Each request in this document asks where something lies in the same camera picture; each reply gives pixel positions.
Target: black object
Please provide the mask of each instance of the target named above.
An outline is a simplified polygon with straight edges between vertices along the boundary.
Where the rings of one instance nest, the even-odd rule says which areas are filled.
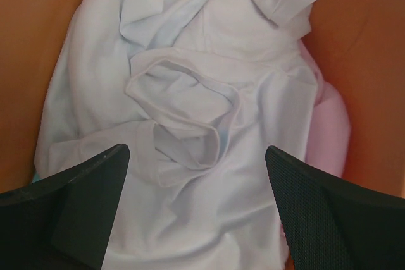
[[[101,269],[128,162],[117,145],[0,194],[0,269]]]
[[[276,147],[268,175],[296,270],[404,270],[405,199],[359,187]]]

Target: white shirt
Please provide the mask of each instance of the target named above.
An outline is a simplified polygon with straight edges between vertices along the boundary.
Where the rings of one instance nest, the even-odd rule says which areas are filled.
[[[84,0],[47,95],[41,177],[131,151],[104,270],[279,270],[265,164],[303,159],[315,0]]]

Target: clothes pile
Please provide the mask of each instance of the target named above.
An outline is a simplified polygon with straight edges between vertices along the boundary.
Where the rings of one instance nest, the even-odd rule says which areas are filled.
[[[350,132],[300,41],[314,1],[83,0],[35,166],[46,178],[128,145],[103,269],[284,268],[265,151],[339,176]]]

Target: bin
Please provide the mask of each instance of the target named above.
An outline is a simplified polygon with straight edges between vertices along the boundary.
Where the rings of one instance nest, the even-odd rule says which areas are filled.
[[[81,0],[0,0],[0,193],[30,182],[47,85]],[[304,39],[352,123],[344,178],[405,197],[403,0],[319,0]]]

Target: pink cloth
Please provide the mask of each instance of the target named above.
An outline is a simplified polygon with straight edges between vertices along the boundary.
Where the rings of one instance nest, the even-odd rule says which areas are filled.
[[[351,126],[343,99],[337,90],[324,81],[314,59],[300,42],[301,55],[318,81],[306,162],[322,171],[341,177],[346,162]]]

